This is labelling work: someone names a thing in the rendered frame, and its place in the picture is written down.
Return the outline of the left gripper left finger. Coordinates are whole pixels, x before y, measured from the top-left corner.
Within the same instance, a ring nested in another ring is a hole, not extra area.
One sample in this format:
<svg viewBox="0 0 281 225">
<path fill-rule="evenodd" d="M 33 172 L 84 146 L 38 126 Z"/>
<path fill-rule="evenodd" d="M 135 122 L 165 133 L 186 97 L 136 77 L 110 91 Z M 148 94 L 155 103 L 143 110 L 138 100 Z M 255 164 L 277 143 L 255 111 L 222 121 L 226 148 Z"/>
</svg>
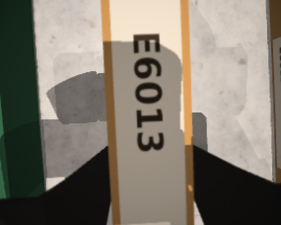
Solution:
<svg viewBox="0 0 281 225">
<path fill-rule="evenodd" d="M 0 198 L 0 225 L 106 225 L 110 203 L 107 146 L 39 196 Z"/>
</svg>

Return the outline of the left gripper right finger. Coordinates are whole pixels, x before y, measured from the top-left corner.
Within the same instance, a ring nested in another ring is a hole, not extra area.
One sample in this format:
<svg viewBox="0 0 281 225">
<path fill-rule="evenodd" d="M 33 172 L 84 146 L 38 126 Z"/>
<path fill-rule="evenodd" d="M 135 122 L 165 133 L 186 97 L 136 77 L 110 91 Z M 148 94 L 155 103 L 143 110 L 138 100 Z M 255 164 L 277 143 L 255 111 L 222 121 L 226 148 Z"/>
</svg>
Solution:
<svg viewBox="0 0 281 225">
<path fill-rule="evenodd" d="M 194 201 L 204 225 L 281 225 L 276 184 L 193 145 Z"/>
</svg>

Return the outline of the dark green rectangular block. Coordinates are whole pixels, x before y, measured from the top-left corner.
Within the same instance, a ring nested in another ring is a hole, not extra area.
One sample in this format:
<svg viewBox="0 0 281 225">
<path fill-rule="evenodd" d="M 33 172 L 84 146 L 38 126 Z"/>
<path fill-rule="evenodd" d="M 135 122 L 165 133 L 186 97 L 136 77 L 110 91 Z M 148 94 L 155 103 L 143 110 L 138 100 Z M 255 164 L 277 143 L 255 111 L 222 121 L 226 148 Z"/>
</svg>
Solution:
<svg viewBox="0 0 281 225">
<path fill-rule="evenodd" d="M 32 0 L 0 0 L 0 198 L 44 192 Z"/>
</svg>

